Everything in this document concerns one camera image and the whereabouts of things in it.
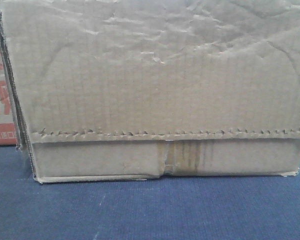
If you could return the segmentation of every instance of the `blue carpet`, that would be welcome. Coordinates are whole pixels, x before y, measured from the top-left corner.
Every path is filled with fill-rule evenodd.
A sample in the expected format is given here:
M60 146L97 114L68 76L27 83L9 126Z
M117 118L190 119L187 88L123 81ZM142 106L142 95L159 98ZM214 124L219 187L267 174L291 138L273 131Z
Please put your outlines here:
M300 240L297 177L40 185L0 147L0 240Z

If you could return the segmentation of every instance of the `wrinkled cardboard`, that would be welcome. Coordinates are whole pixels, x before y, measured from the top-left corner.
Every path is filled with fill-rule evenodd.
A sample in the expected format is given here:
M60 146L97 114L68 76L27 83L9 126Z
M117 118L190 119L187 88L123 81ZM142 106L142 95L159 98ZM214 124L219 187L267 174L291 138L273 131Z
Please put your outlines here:
M0 0L0 36L41 182L298 171L300 0Z

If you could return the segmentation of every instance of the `brown stain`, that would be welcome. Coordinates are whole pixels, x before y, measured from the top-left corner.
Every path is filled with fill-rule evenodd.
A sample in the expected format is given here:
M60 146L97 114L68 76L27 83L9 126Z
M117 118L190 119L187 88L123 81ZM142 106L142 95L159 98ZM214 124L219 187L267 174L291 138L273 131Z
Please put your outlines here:
M209 141L205 141L205 143L202 145L203 146L203 154L202 154L202 169L206 169L206 161L207 161L207 144Z
M211 139L207 140L203 147L203 170L206 171L207 169L210 169L213 164L214 159L214 146L215 146L216 140Z
M165 174L189 175L198 172L201 145L197 140L169 142L165 161Z
M166 151L166 145L167 143L165 141L159 141L156 144L157 147L157 154L158 154L158 161L159 161L159 175L163 175L165 173L165 167L166 167L166 156L165 156L165 151Z

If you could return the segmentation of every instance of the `blue surface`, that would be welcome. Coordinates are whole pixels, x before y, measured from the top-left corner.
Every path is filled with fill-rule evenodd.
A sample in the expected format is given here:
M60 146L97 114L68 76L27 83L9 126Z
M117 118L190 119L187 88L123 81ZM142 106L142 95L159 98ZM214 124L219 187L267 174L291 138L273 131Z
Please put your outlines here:
M300 240L297 177L40 185L0 147L0 240Z

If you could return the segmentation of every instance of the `torn cardboard edge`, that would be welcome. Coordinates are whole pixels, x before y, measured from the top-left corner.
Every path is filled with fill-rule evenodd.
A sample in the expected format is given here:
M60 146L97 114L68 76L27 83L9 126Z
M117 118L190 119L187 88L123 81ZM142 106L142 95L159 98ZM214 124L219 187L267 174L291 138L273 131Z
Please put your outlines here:
M176 134L133 134L117 133L103 134L92 130L74 131L73 133L59 132L58 134L46 134L32 132L29 134L31 143L54 143L54 142L91 142L91 141L138 141L138 140L215 140L215 139L300 139L300 130L261 130L261 131L202 131Z

